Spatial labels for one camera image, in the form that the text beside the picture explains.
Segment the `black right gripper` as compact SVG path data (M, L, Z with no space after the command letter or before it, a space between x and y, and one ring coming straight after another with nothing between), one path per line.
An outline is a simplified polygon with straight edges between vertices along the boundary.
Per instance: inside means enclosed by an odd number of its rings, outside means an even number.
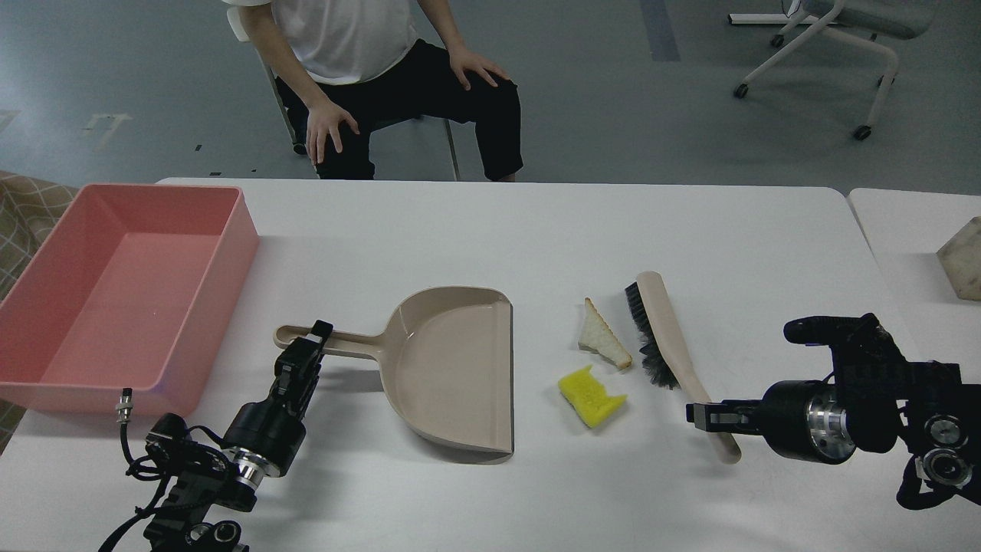
M701 431L762 436L792 460L840 465L855 453L836 388L820 380L780 381L762 399L690 402L684 416Z

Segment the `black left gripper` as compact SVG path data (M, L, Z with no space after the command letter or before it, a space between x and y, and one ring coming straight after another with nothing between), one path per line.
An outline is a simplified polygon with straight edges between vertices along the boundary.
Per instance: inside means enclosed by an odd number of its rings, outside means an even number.
M322 349L332 334L333 325L318 319L310 328L310 339L299 337L280 353L267 397L243 405L225 430L225 451L259 455L272 478L288 473L307 434L303 419L319 383Z

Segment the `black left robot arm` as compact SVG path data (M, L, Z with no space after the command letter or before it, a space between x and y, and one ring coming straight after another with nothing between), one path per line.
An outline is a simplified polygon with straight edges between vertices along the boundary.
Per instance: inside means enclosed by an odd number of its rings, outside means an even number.
M211 506L251 511L264 478L287 474L307 430L303 419L317 387L326 342L333 326L318 320L301 330L274 363L267 397L239 409L223 435L203 429L209 444L192 437L192 427L176 413L165 413L145 437L145 452L134 457L127 440L133 389L120 391L116 405L126 473L156 482L147 506L137 508L101 544L112 551L127 531L147 521L143 536L153 551L246 551L237 521L208 523Z

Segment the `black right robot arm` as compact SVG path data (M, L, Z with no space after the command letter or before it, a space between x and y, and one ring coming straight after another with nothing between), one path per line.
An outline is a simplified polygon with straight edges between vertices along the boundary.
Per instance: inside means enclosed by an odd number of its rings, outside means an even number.
M831 374L776 382L761 399L694 402L687 421L711 434L757 435L782 457L827 465L903 442L910 461L901 507L931 509L954 496L979 502L979 386L963 382L957 364L905 359L875 314L799 318L783 333L830 349Z

